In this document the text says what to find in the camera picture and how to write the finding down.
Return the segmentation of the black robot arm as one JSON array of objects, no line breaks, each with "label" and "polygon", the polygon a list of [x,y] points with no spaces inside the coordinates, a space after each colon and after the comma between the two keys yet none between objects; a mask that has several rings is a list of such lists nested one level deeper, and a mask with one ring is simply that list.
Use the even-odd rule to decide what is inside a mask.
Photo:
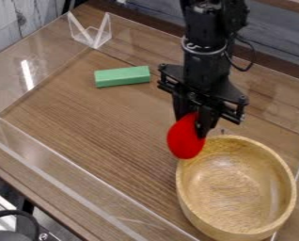
[{"label": "black robot arm", "polygon": [[178,119],[187,114],[197,137],[205,138],[218,121],[243,121],[249,97],[230,80],[233,50],[246,26],[246,0],[181,0],[185,18],[183,64],[159,65],[159,88],[173,95]]}]

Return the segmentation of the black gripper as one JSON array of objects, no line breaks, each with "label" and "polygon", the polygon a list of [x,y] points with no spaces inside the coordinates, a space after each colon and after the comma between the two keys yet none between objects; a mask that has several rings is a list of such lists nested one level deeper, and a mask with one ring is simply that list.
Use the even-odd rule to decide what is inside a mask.
[{"label": "black gripper", "polygon": [[230,81],[234,66],[233,48],[206,53],[185,51],[183,64],[159,65],[159,89],[171,94],[177,120],[191,112],[198,114],[197,134],[206,138],[219,119],[239,124],[243,121],[249,98]]}]

